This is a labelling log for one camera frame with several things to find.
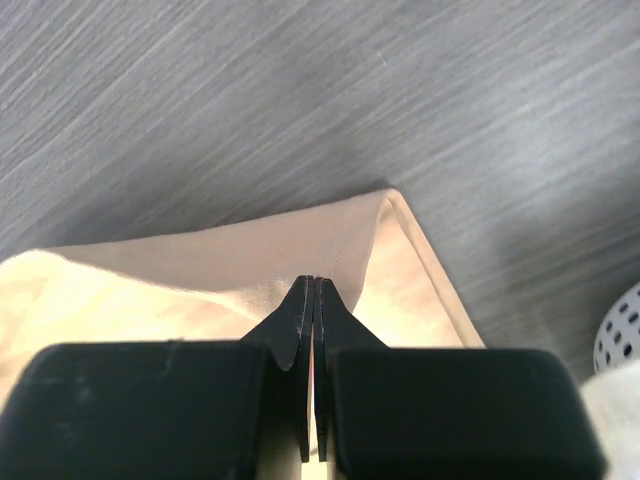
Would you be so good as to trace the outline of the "beige t shirt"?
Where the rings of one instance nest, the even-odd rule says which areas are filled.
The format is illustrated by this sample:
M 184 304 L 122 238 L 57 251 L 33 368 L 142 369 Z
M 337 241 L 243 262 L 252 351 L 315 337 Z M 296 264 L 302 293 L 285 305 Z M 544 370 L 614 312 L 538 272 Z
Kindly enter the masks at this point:
M 332 280 L 389 346 L 482 346 L 410 207 L 385 189 L 197 232 L 4 260 L 1 392 L 52 344 L 237 339 L 301 275 Z

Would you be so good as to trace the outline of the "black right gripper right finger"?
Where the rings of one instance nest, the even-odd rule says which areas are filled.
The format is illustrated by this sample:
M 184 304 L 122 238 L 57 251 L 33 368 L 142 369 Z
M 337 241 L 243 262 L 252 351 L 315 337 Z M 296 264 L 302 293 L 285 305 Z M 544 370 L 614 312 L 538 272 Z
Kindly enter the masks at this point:
M 315 281 L 315 418 L 321 461 L 393 459 L 393 350 Z

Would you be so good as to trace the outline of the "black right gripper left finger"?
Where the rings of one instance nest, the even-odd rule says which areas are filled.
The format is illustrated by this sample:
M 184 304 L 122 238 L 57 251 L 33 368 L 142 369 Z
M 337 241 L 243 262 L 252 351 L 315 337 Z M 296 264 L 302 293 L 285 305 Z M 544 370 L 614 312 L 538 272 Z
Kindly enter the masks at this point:
M 240 341 L 261 345 L 292 378 L 292 415 L 302 461 L 310 459 L 311 340 L 314 277 L 298 276 L 280 305 Z

